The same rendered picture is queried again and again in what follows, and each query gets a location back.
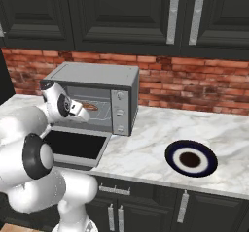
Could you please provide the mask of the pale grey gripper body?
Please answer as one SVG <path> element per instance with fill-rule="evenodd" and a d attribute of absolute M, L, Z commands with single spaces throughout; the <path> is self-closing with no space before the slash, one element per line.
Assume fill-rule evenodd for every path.
<path fill-rule="evenodd" d="M 89 112 L 83 107 L 82 104 L 76 104 L 74 111 L 75 111 L 75 116 L 79 117 L 85 122 L 89 121 L 90 119 Z"/>

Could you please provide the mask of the brown baguette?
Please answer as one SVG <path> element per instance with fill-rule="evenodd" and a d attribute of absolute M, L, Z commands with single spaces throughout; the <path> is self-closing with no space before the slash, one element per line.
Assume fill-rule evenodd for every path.
<path fill-rule="evenodd" d="M 85 109 L 90 110 L 90 111 L 97 111 L 98 110 L 98 108 L 91 103 L 84 103 L 83 106 Z"/>

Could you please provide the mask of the metal toaster oven rack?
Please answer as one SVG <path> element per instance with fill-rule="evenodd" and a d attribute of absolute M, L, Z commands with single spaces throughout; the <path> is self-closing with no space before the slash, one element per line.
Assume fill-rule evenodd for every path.
<path fill-rule="evenodd" d="M 72 100 L 71 101 L 71 107 L 70 107 L 70 112 L 69 112 L 69 118 L 75 118 L 75 119 L 80 119 L 79 117 L 75 116 L 75 105 L 76 104 L 84 104 L 84 103 L 91 103 L 93 105 L 95 105 L 98 110 L 97 111 L 90 111 L 87 110 L 89 112 L 90 115 L 90 119 L 100 119 L 100 120 L 104 120 L 108 117 L 108 113 L 110 111 L 110 103 L 106 102 L 106 101 L 92 101 L 92 100 Z"/>

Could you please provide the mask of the toaster oven glass door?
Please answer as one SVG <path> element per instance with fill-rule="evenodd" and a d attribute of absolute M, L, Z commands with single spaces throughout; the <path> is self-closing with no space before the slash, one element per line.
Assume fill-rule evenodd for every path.
<path fill-rule="evenodd" d="M 88 171 L 98 166 L 111 136 L 109 132 L 56 126 L 44 140 L 53 150 L 56 167 Z"/>

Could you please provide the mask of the grey toaster oven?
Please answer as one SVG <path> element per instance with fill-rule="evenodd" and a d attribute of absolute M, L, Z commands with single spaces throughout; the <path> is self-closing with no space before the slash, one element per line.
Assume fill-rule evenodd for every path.
<path fill-rule="evenodd" d="M 56 82 L 73 100 L 106 101 L 110 103 L 108 117 L 104 120 L 65 118 L 55 126 L 109 132 L 120 136 L 130 136 L 138 112 L 139 68 L 110 64 L 92 64 L 84 62 L 63 62 L 40 81 Z M 119 100 L 117 92 L 124 93 Z M 123 116 L 117 116 L 117 110 L 124 110 Z"/>

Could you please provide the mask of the dark base cupboard door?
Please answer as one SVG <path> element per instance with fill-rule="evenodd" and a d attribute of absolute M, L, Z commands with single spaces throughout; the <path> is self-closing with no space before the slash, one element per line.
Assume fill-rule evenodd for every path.
<path fill-rule="evenodd" d="M 111 232 L 109 229 L 108 207 L 113 204 L 115 232 L 118 232 L 117 225 L 117 202 L 113 199 L 95 198 L 90 203 L 86 204 L 86 209 L 89 218 L 95 223 L 98 232 Z"/>
<path fill-rule="evenodd" d="M 176 232 L 238 232 L 249 207 L 243 199 L 187 190 L 190 195 L 183 223 L 177 222 Z"/>
<path fill-rule="evenodd" d="M 124 232 L 170 232 L 173 210 L 122 203 L 124 208 Z"/>

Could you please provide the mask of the blue and white plate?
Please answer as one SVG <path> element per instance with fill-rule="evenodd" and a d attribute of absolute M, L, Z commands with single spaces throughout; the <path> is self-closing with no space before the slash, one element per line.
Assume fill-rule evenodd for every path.
<path fill-rule="evenodd" d="M 164 158 L 173 170 L 192 178 L 207 177 L 218 167 L 214 152 L 206 145 L 191 140 L 178 140 L 169 144 Z"/>

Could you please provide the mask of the dark drawer front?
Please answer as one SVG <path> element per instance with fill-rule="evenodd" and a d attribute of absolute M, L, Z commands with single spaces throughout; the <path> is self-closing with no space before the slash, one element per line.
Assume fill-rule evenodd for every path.
<path fill-rule="evenodd" d="M 173 208 L 177 196 L 177 190 L 171 187 L 159 186 L 143 182 L 130 182 L 118 179 L 104 178 L 96 176 L 98 184 L 128 190 L 130 188 L 130 196 L 114 194 L 109 192 L 98 191 L 99 194 L 113 194 L 125 198 L 136 198 L 138 200 L 148 201 L 150 204 L 166 206 Z"/>

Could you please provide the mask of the dark wall cupboard door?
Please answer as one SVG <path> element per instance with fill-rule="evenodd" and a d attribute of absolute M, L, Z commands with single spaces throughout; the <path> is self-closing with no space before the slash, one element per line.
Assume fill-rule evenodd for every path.
<path fill-rule="evenodd" d="M 68 0 L 0 0 L 7 48 L 72 50 Z"/>
<path fill-rule="evenodd" d="M 189 38 L 195 0 L 187 0 L 181 55 L 249 61 L 249 0 L 204 0 L 197 45 Z"/>
<path fill-rule="evenodd" d="M 170 0 L 68 0 L 75 49 L 108 53 L 169 55 L 166 43 Z"/>

